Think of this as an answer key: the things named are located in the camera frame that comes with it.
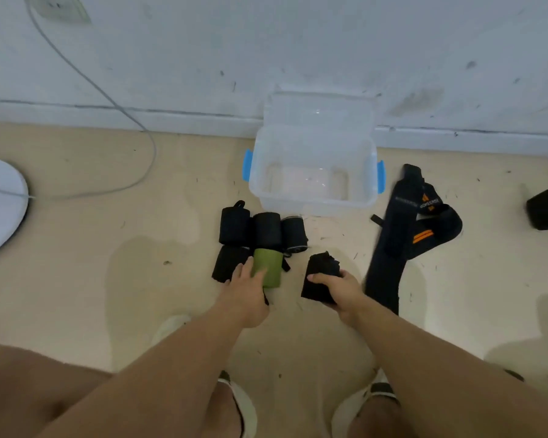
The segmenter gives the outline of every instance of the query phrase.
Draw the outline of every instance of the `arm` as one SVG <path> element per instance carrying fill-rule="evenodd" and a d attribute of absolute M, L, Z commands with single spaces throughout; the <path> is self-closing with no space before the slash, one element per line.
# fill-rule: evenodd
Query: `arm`
<path fill-rule="evenodd" d="M 548 437 L 548 401 L 535 390 L 396 316 L 342 274 L 309 279 L 329 287 L 340 318 L 363 336 L 419 436 Z"/>
<path fill-rule="evenodd" d="M 40 438 L 198 436 L 217 378 L 242 329 L 268 316 L 264 271 L 238 265 L 215 305 L 95 389 Z"/>

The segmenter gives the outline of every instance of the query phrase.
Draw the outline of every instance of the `electrical outlet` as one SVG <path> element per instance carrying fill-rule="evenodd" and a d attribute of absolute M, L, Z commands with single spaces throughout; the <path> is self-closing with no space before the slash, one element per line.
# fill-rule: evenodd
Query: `electrical outlet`
<path fill-rule="evenodd" d="M 29 0 L 37 13 L 49 20 L 71 24 L 90 24 L 80 0 Z"/>

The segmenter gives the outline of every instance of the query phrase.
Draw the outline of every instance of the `rolled green fabric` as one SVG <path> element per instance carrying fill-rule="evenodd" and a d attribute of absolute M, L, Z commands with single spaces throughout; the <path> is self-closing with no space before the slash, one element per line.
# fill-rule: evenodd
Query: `rolled green fabric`
<path fill-rule="evenodd" d="M 254 250 L 254 268 L 252 276 L 259 270 L 268 269 L 264 277 L 264 287 L 280 287 L 280 274 L 282 272 L 282 252 L 270 249 Z"/>

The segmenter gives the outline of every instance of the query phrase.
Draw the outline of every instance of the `wall baseboard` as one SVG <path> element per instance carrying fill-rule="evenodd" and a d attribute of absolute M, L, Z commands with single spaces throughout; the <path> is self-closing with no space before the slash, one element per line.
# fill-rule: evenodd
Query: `wall baseboard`
<path fill-rule="evenodd" d="M 254 138 L 262 126 L 258 117 L 175 112 L 152 109 L 126 110 L 151 131 L 179 134 Z M 0 100 L 0 121 L 69 127 L 137 130 L 124 115 L 108 106 L 70 106 Z M 376 127 L 378 147 L 435 151 L 489 152 L 548 156 L 548 135 L 449 130 L 438 128 Z"/>

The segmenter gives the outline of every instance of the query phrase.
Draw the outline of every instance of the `black lifting strap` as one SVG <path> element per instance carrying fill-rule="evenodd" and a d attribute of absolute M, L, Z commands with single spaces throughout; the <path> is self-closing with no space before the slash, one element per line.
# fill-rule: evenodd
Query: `black lifting strap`
<path fill-rule="evenodd" d="M 431 184 L 424 183 L 420 168 L 406 164 L 403 171 L 404 177 L 392 190 L 385 219 L 372 216 L 381 233 L 365 279 L 366 295 L 396 315 L 406 261 L 452 240 L 463 228 L 454 209 L 442 202 Z"/>

